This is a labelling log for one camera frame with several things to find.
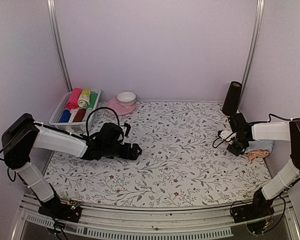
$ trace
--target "white bowl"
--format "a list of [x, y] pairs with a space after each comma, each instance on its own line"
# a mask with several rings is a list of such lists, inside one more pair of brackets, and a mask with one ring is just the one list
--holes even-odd
[[136, 95], [133, 92], [125, 91], [116, 96], [121, 106], [128, 107], [136, 102]]

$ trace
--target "table surface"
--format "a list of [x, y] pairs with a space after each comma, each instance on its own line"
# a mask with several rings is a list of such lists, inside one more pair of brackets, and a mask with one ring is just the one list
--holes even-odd
[[[125, 207], [166, 208], [218, 205], [250, 200], [271, 179], [262, 158], [249, 163], [223, 143], [212, 147], [218, 130], [229, 129], [216, 102], [138, 102], [121, 116], [128, 141], [143, 150], [136, 161], [87, 161], [55, 152], [44, 177], [63, 199]], [[95, 117], [91, 133], [115, 117]]]

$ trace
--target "aluminum frame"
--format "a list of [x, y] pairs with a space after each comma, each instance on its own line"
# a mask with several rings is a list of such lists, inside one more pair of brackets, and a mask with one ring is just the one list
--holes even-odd
[[242, 92], [239, 100], [239, 108], [244, 98], [248, 81], [249, 81], [249, 76], [250, 76], [250, 72], [251, 72], [251, 68], [252, 68], [252, 64], [253, 64], [256, 48], [257, 48], [257, 42], [260, 34], [262, 17], [264, 13], [264, 6], [265, 6], [265, 0], [257, 0], [250, 49], [249, 49], [248, 58], [246, 60], [244, 73], [241, 81]]
[[[293, 210], [292, 203], [287, 194], [284, 195], [286, 201], [285, 218], [287, 232], [291, 240], [300, 240], [300, 228]], [[44, 227], [52, 228], [50, 217], [38, 213], [39, 202], [31, 194], [25, 194], [19, 207], [17, 216], [18, 221], [15, 225], [11, 240], [21, 240], [23, 228], [26, 221], [35, 223]], [[234, 223], [230, 215], [231, 204], [226, 206], [210, 206], [201, 209], [161, 209], [161, 210], [144, 210], [140, 207], [135, 209], [114, 209], [112, 206], [100, 204], [81, 205], [82, 214], [79, 223], [66, 223], [64, 231], [69, 234], [75, 234], [96, 239], [112, 239], [114, 234], [120, 236], [131, 236], [131, 239], [139, 240], [144, 236], [153, 237], [159, 240], [159, 237], [166, 236], [166, 240], [181, 239], [181, 236], [194, 236], [200, 234], [214, 233], [218, 234], [223, 231], [226, 235], [217, 235], [202, 239], [220, 239], [230, 237], [231, 227], [245, 225], [261, 220], [255, 219], [248, 222]], [[281, 215], [284, 204], [281, 199], [273, 202], [275, 216]]]
[[49, 13], [49, 18], [50, 18], [54, 43], [56, 46], [56, 50], [57, 50], [57, 54], [58, 54], [58, 58], [59, 58], [60, 66], [61, 66], [62, 76], [63, 76], [64, 82], [65, 82], [67, 91], [71, 92], [73, 90], [73, 87], [72, 87], [72, 84], [70, 81], [70, 76], [69, 76], [69, 72], [68, 72], [68, 68], [67, 68], [67, 64], [66, 64], [66, 59], [65, 59], [63, 48], [62, 48], [58, 20], [57, 20], [55, 0], [47, 0], [47, 6], [48, 6], [48, 13]]

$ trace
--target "cloth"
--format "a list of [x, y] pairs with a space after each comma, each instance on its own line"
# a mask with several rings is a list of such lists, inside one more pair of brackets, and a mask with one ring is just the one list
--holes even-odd
[[70, 119], [70, 116], [71, 116], [71, 113], [69, 110], [64, 110], [61, 117], [60, 117], [60, 120], [59, 120], [59, 123], [67, 123]]
[[87, 121], [87, 118], [88, 118], [88, 116], [89, 116], [89, 114], [92, 112], [92, 108], [90, 107], [90, 108], [88, 108], [86, 111], [85, 111], [85, 114], [84, 114], [84, 117], [83, 117], [83, 119], [82, 119], [82, 122], [85, 122], [85, 121]]
[[79, 111], [79, 107], [77, 107], [76, 109], [71, 109], [70, 110], [70, 113], [71, 113], [71, 116], [70, 116], [70, 119], [68, 121], [68, 123], [72, 123], [75, 119], [75, 116], [77, 115], [77, 112]]
[[78, 107], [78, 99], [80, 97], [82, 90], [80, 88], [75, 88], [72, 90], [72, 93], [69, 97], [69, 101], [66, 104], [65, 108], [66, 109], [76, 109]]
[[85, 109], [94, 108], [97, 97], [98, 97], [98, 93], [90, 94], [90, 103], [88, 104], [88, 106], [85, 107]]
[[86, 107], [90, 104], [90, 89], [85, 88], [82, 90], [78, 99], [78, 106], [80, 108]]
[[274, 141], [272, 140], [249, 141], [249, 146], [246, 148], [244, 153], [246, 154], [256, 150], [267, 150], [270, 154], [273, 147]]
[[269, 156], [268, 150], [255, 150], [247, 153], [250, 163], [252, 163], [256, 158], [265, 158]]
[[86, 114], [86, 109], [80, 108], [79, 111], [76, 113], [73, 122], [74, 123], [82, 122], [82, 119], [84, 119], [85, 114]]

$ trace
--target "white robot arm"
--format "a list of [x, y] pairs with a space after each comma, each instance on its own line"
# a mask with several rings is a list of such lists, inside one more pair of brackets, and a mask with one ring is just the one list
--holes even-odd
[[2, 135], [4, 161], [14, 170], [37, 196], [41, 208], [39, 213], [58, 219], [78, 222], [79, 207], [61, 203], [53, 187], [30, 161], [32, 148], [47, 149], [73, 155], [84, 160], [99, 160], [101, 157], [136, 160], [142, 150], [134, 143], [124, 143], [130, 125], [119, 126], [104, 123], [99, 132], [90, 136], [75, 135], [54, 127], [35, 122], [28, 113], [23, 114]]
[[250, 124], [238, 113], [230, 117], [229, 122], [236, 136], [227, 149], [237, 156], [249, 146], [249, 141], [274, 140], [291, 143], [291, 155], [287, 164], [254, 193], [252, 204], [236, 206], [230, 210], [236, 223], [273, 214], [273, 200], [300, 180], [300, 118]]

